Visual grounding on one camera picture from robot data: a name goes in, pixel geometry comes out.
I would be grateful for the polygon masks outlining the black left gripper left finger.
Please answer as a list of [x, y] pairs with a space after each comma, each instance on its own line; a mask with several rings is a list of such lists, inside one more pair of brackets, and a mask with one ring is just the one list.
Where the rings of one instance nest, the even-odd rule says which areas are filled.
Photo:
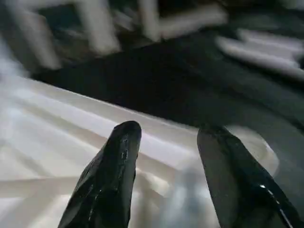
[[136, 121], [114, 127], [82, 172], [60, 228], [126, 228], [129, 225], [142, 129]]

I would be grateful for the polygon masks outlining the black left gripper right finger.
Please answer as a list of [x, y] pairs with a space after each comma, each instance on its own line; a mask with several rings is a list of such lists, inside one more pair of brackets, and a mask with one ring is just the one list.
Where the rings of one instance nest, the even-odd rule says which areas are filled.
[[222, 228], [302, 228], [303, 220], [268, 171], [227, 129], [203, 125], [197, 145]]

